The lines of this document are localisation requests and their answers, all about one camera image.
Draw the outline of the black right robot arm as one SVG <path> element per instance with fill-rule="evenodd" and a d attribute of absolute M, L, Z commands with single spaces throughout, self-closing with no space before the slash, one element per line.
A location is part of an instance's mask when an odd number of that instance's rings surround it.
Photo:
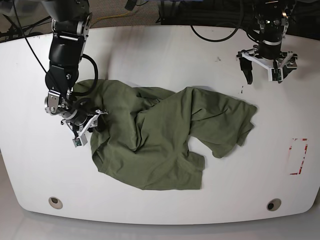
<path fill-rule="evenodd" d="M 45 10 L 52 17 L 53 39 L 49 50 L 49 70 L 45 75 L 48 96 L 45 110 L 50 115 L 63 117 L 77 134 L 98 114 L 90 108 L 89 94 L 98 83 L 98 66 L 84 48 L 89 36 L 92 13 L 87 0 L 44 0 Z M 91 62 L 94 79 L 85 91 L 75 91 L 82 59 Z"/>

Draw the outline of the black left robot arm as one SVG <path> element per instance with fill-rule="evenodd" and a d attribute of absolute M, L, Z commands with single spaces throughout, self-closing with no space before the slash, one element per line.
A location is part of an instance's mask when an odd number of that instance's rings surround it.
<path fill-rule="evenodd" d="M 289 28 L 289 17 L 296 6 L 295 0 L 256 0 L 253 5 L 253 19 L 259 31 L 249 27 L 247 36 L 256 44 L 237 54 L 240 69 L 247 84 L 253 83 L 253 63 L 267 70 L 268 81 L 282 83 L 292 71 L 297 69 L 298 55 L 292 51 L 282 51 L 282 42 Z"/>

